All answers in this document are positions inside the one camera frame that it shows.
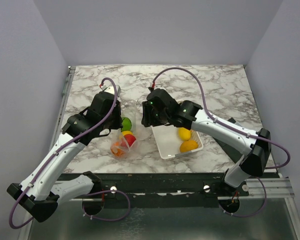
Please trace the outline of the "yellow toy pear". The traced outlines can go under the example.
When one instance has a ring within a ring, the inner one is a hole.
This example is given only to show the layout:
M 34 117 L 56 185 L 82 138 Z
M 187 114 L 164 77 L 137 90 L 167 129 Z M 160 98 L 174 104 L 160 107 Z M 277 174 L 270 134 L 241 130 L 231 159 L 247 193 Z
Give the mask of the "yellow toy pear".
M 122 133 L 123 136 L 125 136 L 125 135 L 133 135 L 133 133 L 131 131 L 129 131 L 129 130 L 122 131 L 121 133 Z

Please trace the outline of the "green toy watermelon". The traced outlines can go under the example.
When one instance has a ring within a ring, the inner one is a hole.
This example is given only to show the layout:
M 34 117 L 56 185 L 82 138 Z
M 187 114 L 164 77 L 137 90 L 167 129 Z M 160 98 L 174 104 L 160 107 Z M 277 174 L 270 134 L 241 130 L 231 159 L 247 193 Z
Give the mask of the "green toy watermelon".
M 121 126 L 122 126 L 121 128 L 122 132 L 130 131 L 132 129 L 132 122 L 128 117 L 123 117 Z

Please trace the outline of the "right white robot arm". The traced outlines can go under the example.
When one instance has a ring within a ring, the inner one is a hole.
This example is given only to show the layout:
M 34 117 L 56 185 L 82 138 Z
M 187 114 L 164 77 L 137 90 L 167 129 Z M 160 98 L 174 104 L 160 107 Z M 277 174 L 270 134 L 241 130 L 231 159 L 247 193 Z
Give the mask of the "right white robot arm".
M 219 189 L 230 196 L 238 186 L 249 177 L 261 177 L 265 171 L 270 153 L 270 132 L 243 128 L 222 118 L 211 115 L 192 101 L 177 102 L 164 89 L 155 89 L 142 103 L 144 127 L 172 125 L 209 135 L 243 156 L 232 168 L 228 169 L 220 182 Z

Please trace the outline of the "orange toy fruit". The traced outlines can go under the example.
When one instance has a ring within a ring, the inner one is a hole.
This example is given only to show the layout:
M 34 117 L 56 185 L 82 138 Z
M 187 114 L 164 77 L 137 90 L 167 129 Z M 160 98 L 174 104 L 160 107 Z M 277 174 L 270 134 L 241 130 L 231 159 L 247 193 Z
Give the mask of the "orange toy fruit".
M 111 145 L 110 151 L 117 158 L 122 158 L 126 155 L 126 151 L 121 148 L 121 144 L 118 141 Z

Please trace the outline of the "red toy apple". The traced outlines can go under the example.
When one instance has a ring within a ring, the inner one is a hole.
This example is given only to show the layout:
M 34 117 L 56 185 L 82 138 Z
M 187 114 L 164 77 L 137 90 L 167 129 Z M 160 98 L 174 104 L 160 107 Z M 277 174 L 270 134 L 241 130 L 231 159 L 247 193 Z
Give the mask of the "red toy apple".
M 124 143 L 127 143 L 128 147 L 130 148 L 134 142 L 136 141 L 136 137 L 134 135 L 131 134 L 126 134 L 125 136 L 123 136 L 125 139 Z

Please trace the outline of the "white perforated plastic basket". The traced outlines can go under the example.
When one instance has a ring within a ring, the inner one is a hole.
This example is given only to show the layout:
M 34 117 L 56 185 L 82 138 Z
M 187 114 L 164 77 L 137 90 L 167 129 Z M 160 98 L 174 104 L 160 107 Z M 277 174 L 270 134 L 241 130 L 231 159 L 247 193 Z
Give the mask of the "white perforated plastic basket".
M 187 152 L 180 152 L 180 145 L 184 142 L 180 139 L 178 135 L 178 128 L 174 127 L 173 125 L 169 126 L 155 126 L 152 127 L 152 132 L 155 138 L 155 142 L 160 154 L 160 157 L 164 160 L 178 158 L 181 156 L 189 155 L 199 150 L 203 149 L 203 144 L 200 139 L 199 134 L 194 131 L 191 131 L 191 138 L 190 140 L 195 140 L 198 143 L 198 148 L 187 151 Z

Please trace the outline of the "yellow orange toy lemon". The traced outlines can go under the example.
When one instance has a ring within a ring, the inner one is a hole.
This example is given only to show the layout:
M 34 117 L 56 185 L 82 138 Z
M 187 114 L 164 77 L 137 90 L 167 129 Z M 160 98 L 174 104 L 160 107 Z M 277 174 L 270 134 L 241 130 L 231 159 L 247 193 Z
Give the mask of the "yellow orange toy lemon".
M 198 143 L 195 141 L 195 140 L 187 140 L 187 141 L 184 141 L 180 147 L 179 147 L 179 151 L 181 153 L 185 153 L 185 152 L 189 152 L 189 151 L 192 151 L 192 150 L 195 150 L 198 148 Z

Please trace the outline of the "clear zip top bag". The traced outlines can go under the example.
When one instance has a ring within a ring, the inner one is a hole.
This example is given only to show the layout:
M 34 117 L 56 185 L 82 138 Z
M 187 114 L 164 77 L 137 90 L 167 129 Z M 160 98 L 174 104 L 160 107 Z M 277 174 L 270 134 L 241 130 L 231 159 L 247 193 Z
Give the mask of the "clear zip top bag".
M 115 130 L 110 145 L 110 152 L 117 159 L 132 155 L 138 142 L 137 115 L 139 111 L 136 102 L 127 103 L 121 107 L 121 128 Z

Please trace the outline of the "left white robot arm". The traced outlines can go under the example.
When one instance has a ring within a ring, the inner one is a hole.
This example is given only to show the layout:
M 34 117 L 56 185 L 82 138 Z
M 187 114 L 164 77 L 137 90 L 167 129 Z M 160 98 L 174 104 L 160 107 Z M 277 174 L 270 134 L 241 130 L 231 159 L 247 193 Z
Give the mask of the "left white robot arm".
M 97 93 L 91 105 L 71 116 L 52 149 L 39 166 L 21 183 L 11 183 L 7 193 L 39 223 L 50 218 L 57 207 L 73 198 L 87 195 L 96 197 L 101 180 L 92 172 L 56 184 L 64 169 L 93 139 L 102 137 L 104 130 L 122 126 L 121 105 L 116 91 Z

